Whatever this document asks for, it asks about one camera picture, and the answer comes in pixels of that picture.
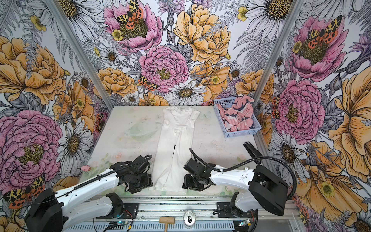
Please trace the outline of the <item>white printed t-shirt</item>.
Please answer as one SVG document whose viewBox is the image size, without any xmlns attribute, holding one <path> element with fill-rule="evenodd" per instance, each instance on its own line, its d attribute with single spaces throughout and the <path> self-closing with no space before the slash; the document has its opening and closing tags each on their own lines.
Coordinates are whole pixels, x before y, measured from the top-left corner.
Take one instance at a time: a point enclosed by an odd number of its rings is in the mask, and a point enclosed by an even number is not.
<svg viewBox="0 0 371 232">
<path fill-rule="evenodd" d="M 163 110 L 164 122 L 155 155 L 152 181 L 155 190 L 180 192 L 191 158 L 195 122 L 200 112 L 194 108 L 171 106 Z"/>
</svg>

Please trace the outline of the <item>blue plastic laundry basket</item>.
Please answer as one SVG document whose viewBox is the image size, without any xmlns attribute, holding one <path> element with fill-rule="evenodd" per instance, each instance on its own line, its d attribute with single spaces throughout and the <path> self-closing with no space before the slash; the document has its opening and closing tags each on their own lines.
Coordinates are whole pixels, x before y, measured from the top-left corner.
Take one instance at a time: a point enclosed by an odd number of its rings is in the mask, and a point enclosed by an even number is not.
<svg viewBox="0 0 371 232">
<path fill-rule="evenodd" d="M 262 129 L 262 126 L 260 125 L 256 116 L 254 115 L 254 111 L 253 111 L 253 116 L 252 116 L 252 119 L 253 119 L 253 128 L 252 129 L 244 130 L 244 131 L 237 131 L 237 132 L 227 132 L 226 129 L 224 128 L 224 126 L 222 124 L 222 119 L 221 119 L 221 117 L 218 113 L 218 109 L 216 107 L 216 104 L 220 103 L 220 104 L 224 105 L 225 107 L 229 108 L 233 105 L 235 99 L 236 99 L 236 97 L 228 97 L 228 98 L 222 98 L 222 99 L 215 99 L 214 100 L 214 111 L 215 111 L 218 123 L 221 127 L 221 130 L 222 130 L 224 136 L 226 138 L 228 138 L 228 137 L 243 136 L 243 135 L 248 135 L 248 134 L 256 134 L 259 130 Z"/>
</svg>

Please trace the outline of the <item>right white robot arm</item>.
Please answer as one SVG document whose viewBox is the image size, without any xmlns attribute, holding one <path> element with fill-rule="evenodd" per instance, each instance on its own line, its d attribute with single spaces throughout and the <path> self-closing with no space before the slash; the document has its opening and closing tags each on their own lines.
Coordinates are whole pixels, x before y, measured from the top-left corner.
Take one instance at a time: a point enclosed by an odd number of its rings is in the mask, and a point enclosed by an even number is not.
<svg viewBox="0 0 371 232">
<path fill-rule="evenodd" d="M 230 203 L 217 204 L 219 217 L 251 216 L 250 210 L 265 211 L 283 216 L 288 196 L 288 184 L 262 165 L 255 169 L 245 168 L 228 171 L 226 168 L 207 163 L 203 164 L 190 158 L 184 165 L 187 174 L 183 188 L 204 191 L 210 186 L 230 186 L 243 190 L 235 192 Z"/>
</svg>

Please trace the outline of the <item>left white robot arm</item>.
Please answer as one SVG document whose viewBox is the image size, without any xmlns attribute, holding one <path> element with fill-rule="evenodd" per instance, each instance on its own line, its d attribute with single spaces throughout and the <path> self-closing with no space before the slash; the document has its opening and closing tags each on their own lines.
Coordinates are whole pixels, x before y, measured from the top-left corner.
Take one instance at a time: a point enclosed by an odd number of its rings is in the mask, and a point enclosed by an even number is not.
<svg viewBox="0 0 371 232">
<path fill-rule="evenodd" d="M 116 193 L 109 193 L 98 200 L 100 193 L 125 185 L 130 193 L 151 187 L 149 161 L 152 155 L 138 156 L 134 161 L 117 162 L 102 173 L 81 184 L 52 191 L 44 190 L 30 206 L 24 220 L 30 232 L 62 232 L 81 222 L 99 218 L 134 219 L 133 211 L 127 210 Z"/>
</svg>

